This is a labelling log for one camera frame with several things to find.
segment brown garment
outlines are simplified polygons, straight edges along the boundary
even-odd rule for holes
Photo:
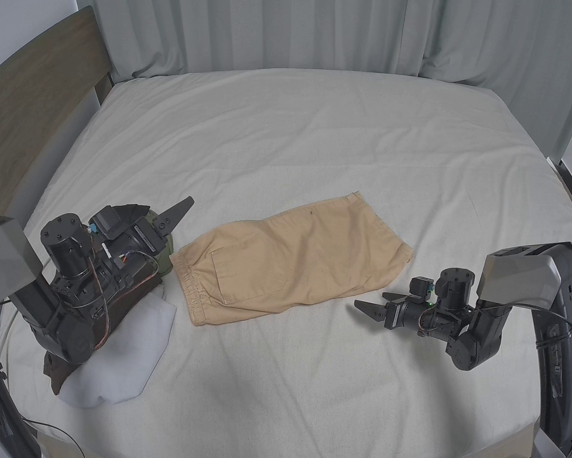
[[[141,270],[135,277],[137,280],[143,280],[148,275],[152,273],[152,266],[147,266],[145,269]],[[145,295],[149,294],[150,291],[161,282],[159,275],[155,275],[148,281],[145,281],[142,285],[137,287],[131,293],[118,299],[113,304],[108,307],[108,315],[110,316],[110,333],[118,327],[123,318],[127,315],[129,310],[137,304]],[[95,344],[97,345],[106,332],[106,316],[102,315],[93,325],[93,334],[95,337]],[[44,355],[44,374],[51,378],[51,388],[53,393],[58,395],[61,391],[61,386],[66,381],[74,370],[76,370],[80,365],[68,363],[65,360],[55,356],[52,353],[46,352]]]
[[[192,323],[203,325],[377,290],[412,256],[357,192],[222,225],[170,259]]]

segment back pocket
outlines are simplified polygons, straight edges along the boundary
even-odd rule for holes
[[[211,255],[226,305],[282,290],[286,284],[284,256],[262,232]]]

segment curtain fold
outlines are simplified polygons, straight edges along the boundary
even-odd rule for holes
[[[115,81],[256,68],[398,73],[490,88],[541,151],[572,134],[572,0],[77,0]]]

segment white bed sheet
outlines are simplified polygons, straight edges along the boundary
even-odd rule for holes
[[[192,195],[174,232],[179,247],[225,222],[356,190],[415,249],[392,291],[450,266],[479,275],[498,248],[572,240],[566,191],[494,93],[319,70],[116,85],[26,233],[48,257],[39,230],[58,214],[84,220],[108,203],[161,211]],[[538,415],[525,309],[511,312],[499,353],[463,372],[445,343],[388,332],[352,298],[193,327],[175,274],[164,283],[177,308],[168,348],[142,394],[116,405],[71,408],[53,396],[44,350],[17,316],[1,361],[22,414],[63,427],[106,458],[454,457]],[[359,298],[382,300],[380,292]]]

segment headboard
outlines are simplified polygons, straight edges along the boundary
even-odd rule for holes
[[[0,215],[34,160],[112,65],[91,7],[73,13],[0,65]]]

